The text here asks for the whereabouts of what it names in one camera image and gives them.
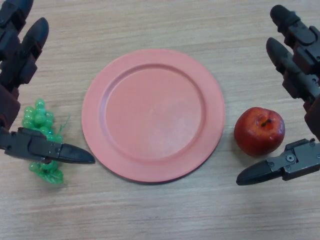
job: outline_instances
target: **fake apple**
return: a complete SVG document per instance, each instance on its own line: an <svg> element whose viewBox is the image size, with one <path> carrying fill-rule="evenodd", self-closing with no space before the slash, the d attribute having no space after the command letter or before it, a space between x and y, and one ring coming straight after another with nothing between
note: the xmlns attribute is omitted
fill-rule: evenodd
<svg viewBox="0 0 320 240"><path fill-rule="evenodd" d="M276 150L285 137L285 123L275 111L252 107L234 127L234 138L246 154L260 157Z"/></svg>

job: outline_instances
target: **wood grain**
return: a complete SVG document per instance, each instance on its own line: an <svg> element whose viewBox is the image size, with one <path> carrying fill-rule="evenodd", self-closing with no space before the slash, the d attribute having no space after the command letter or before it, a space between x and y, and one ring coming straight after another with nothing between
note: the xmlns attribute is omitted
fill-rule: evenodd
<svg viewBox="0 0 320 240"><path fill-rule="evenodd" d="M268 37L283 41L269 12L278 4L320 28L318 0L34 0L21 36L40 17L50 33L38 71L20 88L22 108L39 97L63 123L65 141L88 149L81 108L90 83L115 58L168 48L205 65L226 104L222 139L191 175L163 185L127 182L101 164L64 164L67 186L44 183L29 162L1 153L0 239L4 240L317 240L319 173L288 182L236 185L255 160L233 140L238 117L253 106L284 118L287 143L312 137L300 100L282 88ZM20 112L12 130L21 124Z"/></svg>

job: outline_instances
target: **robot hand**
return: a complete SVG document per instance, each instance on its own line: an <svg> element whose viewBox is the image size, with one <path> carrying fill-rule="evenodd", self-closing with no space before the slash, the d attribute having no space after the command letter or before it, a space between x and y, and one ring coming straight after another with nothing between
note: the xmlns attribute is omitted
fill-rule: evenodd
<svg viewBox="0 0 320 240"><path fill-rule="evenodd" d="M283 75L282 86L292 98L304 101L304 116L311 132L320 140L320 32L306 27L293 11L281 5L271 9L270 16L284 36L284 43L269 38L267 53L275 69ZM288 144L278 157L269 157L243 170L238 185L251 185L282 177L287 181L320 169L320 143L302 139Z"/></svg>
<svg viewBox="0 0 320 240"><path fill-rule="evenodd" d="M49 163L56 160L69 164L94 164L87 151L70 145L47 141L39 131L20 127L9 129L20 110L21 84L28 84L37 70L36 61L42 52L49 25L40 18L20 43L18 34L26 24L33 0L6 0L0 9L0 149L13 157Z"/></svg>

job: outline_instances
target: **green grapes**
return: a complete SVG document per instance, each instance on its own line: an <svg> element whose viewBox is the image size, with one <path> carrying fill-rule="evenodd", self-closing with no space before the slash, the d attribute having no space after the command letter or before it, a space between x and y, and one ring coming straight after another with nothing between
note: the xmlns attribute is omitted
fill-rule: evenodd
<svg viewBox="0 0 320 240"><path fill-rule="evenodd" d="M60 135L62 128L60 127L58 134L55 134L53 129L54 119L53 112L46 111L45 101L39 98L35 102L35 108L27 106L24 109L22 126L41 132L48 141L62 143L63 137ZM32 162L29 165L29 170L50 184L64 183L64 174L58 169L58 163L54 160L48 164Z"/></svg>

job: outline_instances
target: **red plate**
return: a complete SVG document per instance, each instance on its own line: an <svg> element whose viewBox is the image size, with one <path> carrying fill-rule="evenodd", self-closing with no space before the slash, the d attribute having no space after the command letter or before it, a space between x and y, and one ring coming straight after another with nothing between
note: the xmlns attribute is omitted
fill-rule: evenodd
<svg viewBox="0 0 320 240"><path fill-rule="evenodd" d="M166 182L200 166L217 146L225 105L193 58L139 50L110 63L84 98L82 128L96 158L130 180Z"/></svg>

